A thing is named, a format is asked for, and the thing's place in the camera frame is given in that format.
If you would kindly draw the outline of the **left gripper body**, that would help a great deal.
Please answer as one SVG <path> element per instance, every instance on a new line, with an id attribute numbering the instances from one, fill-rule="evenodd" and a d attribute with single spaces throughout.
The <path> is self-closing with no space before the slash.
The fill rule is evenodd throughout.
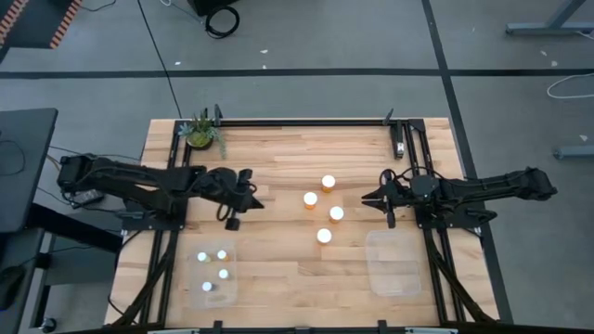
<path id="1" fill-rule="evenodd" d="M 219 207 L 216 212 L 216 219 L 218 221 L 225 221 L 225 229 L 230 231 L 238 231 L 240 226 L 240 219 L 237 217 L 238 213 L 234 209 L 235 201 L 241 197 L 241 188 L 243 184 L 251 184 L 252 178 L 251 169 L 243 169 L 239 171 L 237 179 L 232 180 L 230 176 L 223 176 L 221 173 L 214 179 L 218 185 L 223 189 L 224 199 L 219 202 Z"/>

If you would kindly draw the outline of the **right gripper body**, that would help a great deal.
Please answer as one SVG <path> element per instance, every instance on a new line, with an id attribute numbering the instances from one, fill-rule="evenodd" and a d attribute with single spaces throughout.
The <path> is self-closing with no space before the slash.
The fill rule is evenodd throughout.
<path id="1" fill-rule="evenodd" d="M 382 186 L 382 190 L 382 208 L 386 214 L 387 225 L 389 228 L 395 228 L 394 209 L 410 205 L 412 200 L 410 189 L 407 186 L 403 186 L 398 180 L 389 180 Z"/>

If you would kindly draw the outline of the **clear plastic bin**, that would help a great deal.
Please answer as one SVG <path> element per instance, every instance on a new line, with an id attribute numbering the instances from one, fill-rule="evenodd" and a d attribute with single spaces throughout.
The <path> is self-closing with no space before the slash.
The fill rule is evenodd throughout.
<path id="1" fill-rule="evenodd" d="M 369 285 L 376 295 L 401 297 L 420 292 L 418 258 L 409 233 L 397 229 L 370 231 L 365 251 Z"/>
<path id="2" fill-rule="evenodd" d="M 225 250 L 230 259 L 220 261 L 217 252 Z M 206 252 L 211 260 L 201 263 L 197 260 L 199 252 Z M 190 305 L 195 309 L 225 308 L 233 305 L 238 298 L 239 283 L 237 269 L 236 244 L 232 239 L 211 239 L 199 241 L 188 257 L 188 292 Z M 218 275 L 221 269 L 227 269 L 230 278 L 221 279 Z M 205 292 L 201 285 L 203 282 L 212 282 L 214 290 Z"/>

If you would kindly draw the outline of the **potted green plant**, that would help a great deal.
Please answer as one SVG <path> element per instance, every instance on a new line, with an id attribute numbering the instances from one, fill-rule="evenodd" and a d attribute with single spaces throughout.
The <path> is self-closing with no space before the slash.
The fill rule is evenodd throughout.
<path id="1" fill-rule="evenodd" d="M 207 150 L 214 142 L 217 142 L 221 158 L 226 159 L 226 140 L 214 119 L 208 116 L 207 109 L 202 110 L 200 116 L 194 114 L 190 121 L 182 123 L 177 134 L 183 137 L 186 143 L 195 150 Z"/>

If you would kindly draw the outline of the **black stapler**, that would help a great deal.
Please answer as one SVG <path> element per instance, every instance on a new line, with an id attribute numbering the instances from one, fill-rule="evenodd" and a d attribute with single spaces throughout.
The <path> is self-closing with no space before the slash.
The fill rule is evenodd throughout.
<path id="1" fill-rule="evenodd" d="M 394 157 L 399 160 L 402 159 L 405 152 L 403 123 L 397 120 L 391 126 L 391 139 L 393 144 Z"/>

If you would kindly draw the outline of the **black power adapter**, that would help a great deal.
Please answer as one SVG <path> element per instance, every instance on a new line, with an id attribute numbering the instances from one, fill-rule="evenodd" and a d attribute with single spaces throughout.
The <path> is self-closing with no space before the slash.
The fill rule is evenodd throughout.
<path id="1" fill-rule="evenodd" d="M 70 202 L 71 206 L 73 207 L 73 209 L 78 209 L 83 206 L 99 203 L 104 198 L 105 198 L 104 193 L 102 193 L 98 190 L 95 190 L 95 189 L 91 189 L 91 190 L 85 190 L 85 191 L 72 193 L 69 198 L 69 202 Z"/>

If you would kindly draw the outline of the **grey table leg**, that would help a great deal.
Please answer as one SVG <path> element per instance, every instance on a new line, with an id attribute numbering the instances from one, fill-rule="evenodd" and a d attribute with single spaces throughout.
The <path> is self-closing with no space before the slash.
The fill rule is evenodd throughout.
<path id="1" fill-rule="evenodd" d="M 544 22 L 507 23 L 507 34 L 555 35 L 586 34 L 594 32 L 594 22 L 569 22 L 573 14 L 587 0 L 565 0 Z"/>
<path id="2" fill-rule="evenodd" d="M 552 155 L 557 160 L 594 158 L 594 145 L 559 147 Z"/>

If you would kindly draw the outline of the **black desk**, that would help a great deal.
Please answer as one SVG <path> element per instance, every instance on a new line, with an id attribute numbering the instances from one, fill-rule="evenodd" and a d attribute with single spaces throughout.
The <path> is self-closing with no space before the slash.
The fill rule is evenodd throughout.
<path id="1" fill-rule="evenodd" d="M 0 234 L 27 223 L 57 117 L 51 108 L 0 111 Z"/>

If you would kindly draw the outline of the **orange black striped ramp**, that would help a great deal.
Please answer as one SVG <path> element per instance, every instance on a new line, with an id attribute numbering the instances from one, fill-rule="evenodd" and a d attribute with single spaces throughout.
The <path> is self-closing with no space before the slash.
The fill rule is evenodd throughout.
<path id="1" fill-rule="evenodd" d="M 0 0 L 0 49 L 55 49 L 82 0 Z"/>

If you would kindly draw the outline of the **black aluminium table frame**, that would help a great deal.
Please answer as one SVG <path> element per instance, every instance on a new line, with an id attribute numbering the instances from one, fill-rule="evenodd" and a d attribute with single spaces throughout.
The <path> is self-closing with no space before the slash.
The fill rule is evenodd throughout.
<path id="1" fill-rule="evenodd" d="M 370 288 L 366 261 L 368 232 L 382 230 L 384 216 L 362 204 L 381 171 L 406 172 L 408 159 L 394 157 L 387 126 L 371 119 L 228 120 L 227 156 L 216 149 L 188 159 L 209 167 L 250 168 L 261 210 L 244 214 L 237 232 L 215 220 L 213 203 L 194 199 L 181 232 L 171 280 L 166 324 L 170 328 L 254 328 L 274 333 L 326 333 L 332 329 L 435 326 L 439 322 L 424 236 L 414 213 L 396 213 L 397 230 L 412 236 L 421 290 L 381 297 Z M 330 174 L 336 185 L 322 191 Z M 304 207 L 303 195 L 315 192 L 316 207 Z M 343 219 L 333 224 L 329 209 L 340 206 Z M 329 244 L 316 241 L 327 228 Z M 225 308 L 195 309 L 188 292 L 188 257 L 199 241 L 232 239 L 236 244 L 239 293 Z"/>

